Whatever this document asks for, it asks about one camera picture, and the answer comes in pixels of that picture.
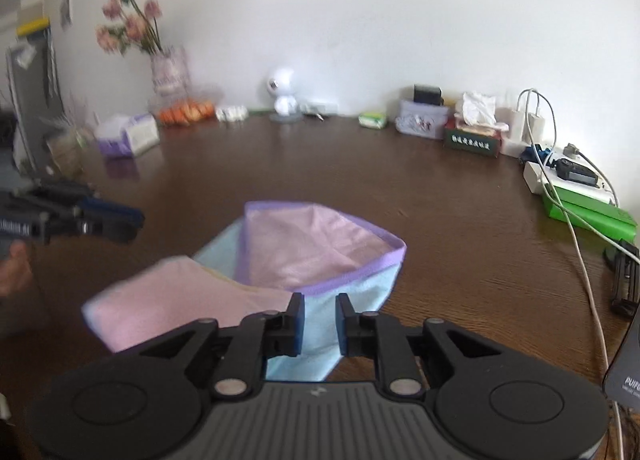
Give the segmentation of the person's left hand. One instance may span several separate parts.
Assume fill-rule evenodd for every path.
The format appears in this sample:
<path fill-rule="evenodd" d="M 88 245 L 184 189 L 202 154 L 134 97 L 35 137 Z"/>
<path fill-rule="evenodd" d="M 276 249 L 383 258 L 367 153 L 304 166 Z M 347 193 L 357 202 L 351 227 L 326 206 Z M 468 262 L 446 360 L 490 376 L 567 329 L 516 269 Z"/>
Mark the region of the person's left hand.
<path fill-rule="evenodd" d="M 9 298 L 28 288 L 34 280 L 30 248 L 24 241 L 14 241 L 9 246 L 9 254 L 1 260 L 0 295 Z"/>

